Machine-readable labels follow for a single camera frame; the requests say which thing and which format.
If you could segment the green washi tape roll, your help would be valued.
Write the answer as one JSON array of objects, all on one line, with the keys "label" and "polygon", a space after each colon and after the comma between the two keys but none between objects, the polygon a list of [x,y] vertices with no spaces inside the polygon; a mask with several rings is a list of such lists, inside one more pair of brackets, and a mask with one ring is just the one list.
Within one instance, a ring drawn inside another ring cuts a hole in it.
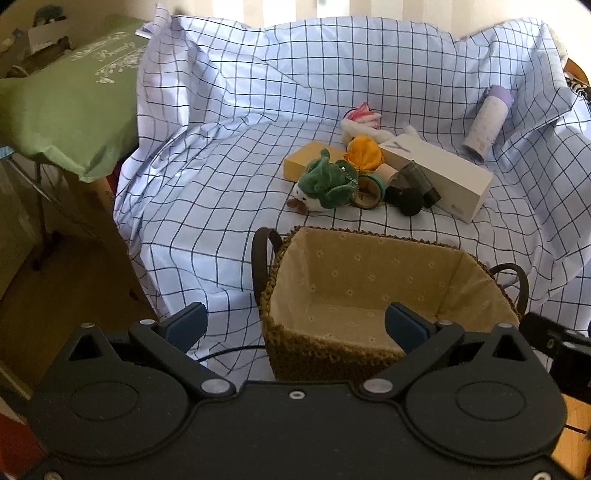
[{"label": "green washi tape roll", "polygon": [[374,173],[361,174],[352,203],[363,210],[374,209],[383,201],[385,193],[386,185],[379,176]]}]

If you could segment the green plush toy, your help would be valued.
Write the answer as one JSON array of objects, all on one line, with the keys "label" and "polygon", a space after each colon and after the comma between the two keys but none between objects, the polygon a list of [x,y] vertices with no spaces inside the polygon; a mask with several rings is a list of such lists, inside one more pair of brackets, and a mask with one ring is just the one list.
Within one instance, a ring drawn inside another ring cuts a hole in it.
[{"label": "green plush toy", "polygon": [[344,159],[332,162],[329,150],[322,148],[294,185],[287,207],[307,215],[348,205],[358,190],[358,179],[351,163]]}]

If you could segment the orange embroidered pouch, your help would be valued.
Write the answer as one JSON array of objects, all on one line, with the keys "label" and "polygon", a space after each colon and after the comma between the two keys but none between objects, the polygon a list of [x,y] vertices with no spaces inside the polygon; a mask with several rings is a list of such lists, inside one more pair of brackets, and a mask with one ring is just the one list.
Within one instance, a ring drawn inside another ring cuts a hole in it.
[{"label": "orange embroidered pouch", "polygon": [[344,159],[359,173],[374,172],[385,162],[379,144],[366,135],[358,135],[349,141]]}]

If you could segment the woven basket with lining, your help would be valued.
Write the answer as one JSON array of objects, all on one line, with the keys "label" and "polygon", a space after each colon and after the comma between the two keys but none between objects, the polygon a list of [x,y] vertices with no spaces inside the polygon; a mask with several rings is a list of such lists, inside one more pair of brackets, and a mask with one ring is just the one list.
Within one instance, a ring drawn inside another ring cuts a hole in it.
[{"label": "woven basket with lining", "polygon": [[403,358],[385,325],[394,303],[478,333],[518,325],[529,303],[528,277],[516,264],[488,267],[442,243],[320,227],[286,237],[257,230],[252,284],[279,381],[361,383]]}]

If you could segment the black pom-pom ball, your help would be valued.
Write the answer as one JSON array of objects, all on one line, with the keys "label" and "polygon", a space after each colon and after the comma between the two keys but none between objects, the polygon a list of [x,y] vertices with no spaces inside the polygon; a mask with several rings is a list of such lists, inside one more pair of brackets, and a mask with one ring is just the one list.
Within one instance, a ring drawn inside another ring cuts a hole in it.
[{"label": "black pom-pom ball", "polygon": [[423,196],[413,188],[401,189],[389,186],[385,191],[384,201],[396,207],[401,215],[406,217],[417,215],[424,206]]}]

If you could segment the white rectangular phone box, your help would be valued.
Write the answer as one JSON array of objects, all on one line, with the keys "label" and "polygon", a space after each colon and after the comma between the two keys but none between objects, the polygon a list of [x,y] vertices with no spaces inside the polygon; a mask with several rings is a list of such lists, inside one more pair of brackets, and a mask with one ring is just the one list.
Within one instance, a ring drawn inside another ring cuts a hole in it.
[{"label": "white rectangular phone box", "polygon": [[465,223],[474,220],[488,196],[492,172],[411,134],[396,136],[380,148],[399,172],[410,161],[422,169],[441,196],[437,206]]}]

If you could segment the dark olive cylinder object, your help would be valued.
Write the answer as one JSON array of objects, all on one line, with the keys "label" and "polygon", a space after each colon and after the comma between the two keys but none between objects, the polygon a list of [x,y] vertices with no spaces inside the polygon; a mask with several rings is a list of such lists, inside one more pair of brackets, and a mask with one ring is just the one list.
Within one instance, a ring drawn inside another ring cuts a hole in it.
[{"label": "dark olive cylinder object", "polygon": [[400,173],[408,184],[421,194],[425,208],[432,208],[441,200],[441,195],[435,186],[414,160],[409,161]]}]

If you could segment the beige tape roll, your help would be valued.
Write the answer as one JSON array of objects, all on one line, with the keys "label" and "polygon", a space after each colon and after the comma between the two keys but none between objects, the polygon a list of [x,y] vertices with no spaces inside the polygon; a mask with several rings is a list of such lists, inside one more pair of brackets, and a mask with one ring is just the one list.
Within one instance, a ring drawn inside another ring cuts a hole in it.
[{"label": "beige tape roll", "polygon": [[386,187],[388,187],[397,181],[399,171],[394,169],[394,167],[390,166],[389,164],[384,163],[374,171],[374,174],[381,179]]}]

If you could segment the white purple-capped bottle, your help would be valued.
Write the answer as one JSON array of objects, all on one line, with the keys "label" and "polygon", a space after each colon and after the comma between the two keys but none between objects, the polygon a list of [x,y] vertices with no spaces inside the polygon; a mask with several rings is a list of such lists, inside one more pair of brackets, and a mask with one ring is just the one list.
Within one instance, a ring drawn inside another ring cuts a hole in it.
[{"label": "white purple-capped bottle", "polygon": [[510,91],[501,85],[491,85],[463,142],[476,158],[484,161],[494,145],[514,103]]}]

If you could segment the yellow square box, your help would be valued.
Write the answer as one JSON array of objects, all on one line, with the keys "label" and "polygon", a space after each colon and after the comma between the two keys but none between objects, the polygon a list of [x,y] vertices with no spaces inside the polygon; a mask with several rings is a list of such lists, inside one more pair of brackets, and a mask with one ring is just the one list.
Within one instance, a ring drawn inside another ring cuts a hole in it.
[{"label": "yellow square box", "polygon": [[291,182],[297,182],[304,174],[308,164],[321,156],[322,150],[329,151],[329,161],[341,160],[345,150],[339,147],[327,145],[318,141],[311,141],[294,150],[283,159],[283,178]]}]

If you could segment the pink white plush toy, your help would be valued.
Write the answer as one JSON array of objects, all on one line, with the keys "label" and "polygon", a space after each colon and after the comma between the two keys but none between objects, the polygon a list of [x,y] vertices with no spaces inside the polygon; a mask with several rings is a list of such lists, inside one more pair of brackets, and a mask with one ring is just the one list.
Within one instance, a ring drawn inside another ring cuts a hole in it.
[{"label": "pink white plush toy", "polygon": [[394,133],[382,128],[382,115],[373,111],[368,102],[346,113],[341,120],[342,142],[349,144],[359,135],[365,135],[378,144],[390,141]]}]

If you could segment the blue checkered cloth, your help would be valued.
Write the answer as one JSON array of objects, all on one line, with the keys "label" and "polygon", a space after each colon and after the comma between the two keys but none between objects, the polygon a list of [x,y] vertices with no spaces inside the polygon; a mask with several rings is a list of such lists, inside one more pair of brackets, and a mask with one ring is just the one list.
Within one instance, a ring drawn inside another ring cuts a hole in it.
[{"label": "blue checkered cloth", "polygon": [[[159,9],[151,29],[137,76],[139,146],[122,166],[114,219],[159,316],[207,307],[197,351],[211,370],[235,383],[271,377],[250,272],[261,227],[373,231],[515,263],[533,311],[588,330],[590,109],[568,87],[547,25],[513,20],[458,40],[377,17],[254,29]],[[386,129],[413,127],[457,153],[491,85],[514,103],[471,223],[438,207],[412,218],[391,206],[287,209],[284,157],[312,140],[339,143],[353,107],[368,102]]]}]

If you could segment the green printed cushion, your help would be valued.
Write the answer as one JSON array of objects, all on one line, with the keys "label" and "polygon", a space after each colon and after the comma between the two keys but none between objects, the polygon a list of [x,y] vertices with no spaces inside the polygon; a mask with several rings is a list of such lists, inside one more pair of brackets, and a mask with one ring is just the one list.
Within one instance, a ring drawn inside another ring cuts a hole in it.
[{"label": "green printed cushion", "polygon": [[1,82],[1,142],[92,182],[137,146],[140,19],[113,14],[93,41],[25,78]]}]

